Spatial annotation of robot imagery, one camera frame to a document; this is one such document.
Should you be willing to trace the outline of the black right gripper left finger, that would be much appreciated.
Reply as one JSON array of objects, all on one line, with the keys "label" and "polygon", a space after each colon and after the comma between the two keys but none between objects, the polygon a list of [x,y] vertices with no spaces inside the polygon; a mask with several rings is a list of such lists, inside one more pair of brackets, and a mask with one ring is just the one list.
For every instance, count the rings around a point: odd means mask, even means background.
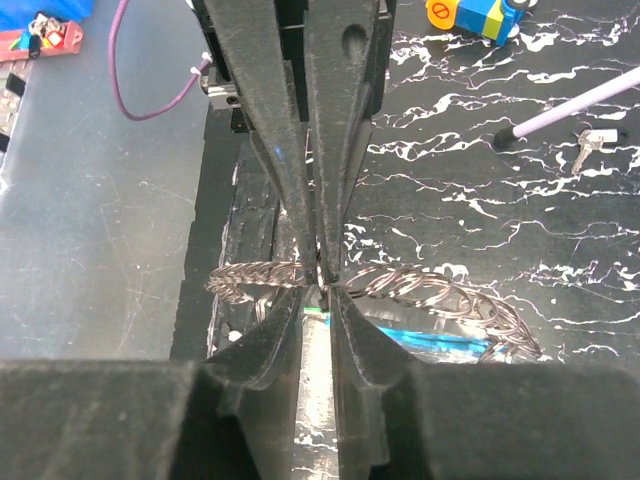
[{"label": "black right gripper left finger", "polygon": [[282,294],[266,319],[206,361],[221,385],[219,419],[239,435],[259,479],[288,479],[301,368],[303,292]]}]

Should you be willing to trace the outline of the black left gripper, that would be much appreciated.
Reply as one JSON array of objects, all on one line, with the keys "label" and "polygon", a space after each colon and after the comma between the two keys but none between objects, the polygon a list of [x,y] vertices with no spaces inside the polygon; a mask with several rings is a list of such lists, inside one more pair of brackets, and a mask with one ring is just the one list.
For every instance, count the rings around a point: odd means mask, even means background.
[{"label": "black left gripper", "polygon": [[[311,1],[304,28],[306,1],[189,3],[213,54],[213,65],[200,80],[201,89],[212,109],[232,111],[231,130],[245,133],[248,126],[232,74],[254,127],[252,144],[270,180],[279,187],[309,283],[317,281],[316,237],[299,117],[302,122],[309,119],[311,127],[322,276],[334,283],[341,268],[343,175],[363,113],[365,73],[371,86],[364,112],[369,119],[382,108],[396,5],[395,1],[380,5],[377,1]],[[283,58],[293,68],[296,98],[289,91]]]}]

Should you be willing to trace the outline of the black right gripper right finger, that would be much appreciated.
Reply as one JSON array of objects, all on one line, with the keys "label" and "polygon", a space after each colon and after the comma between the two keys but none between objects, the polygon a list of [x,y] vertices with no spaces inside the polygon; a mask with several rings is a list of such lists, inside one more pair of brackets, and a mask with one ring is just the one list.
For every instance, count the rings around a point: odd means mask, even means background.
[{"label": "black right gripper right finger", "polygon": [[329,289],[333,392],[342,479],[438,479],[432,370]]}]

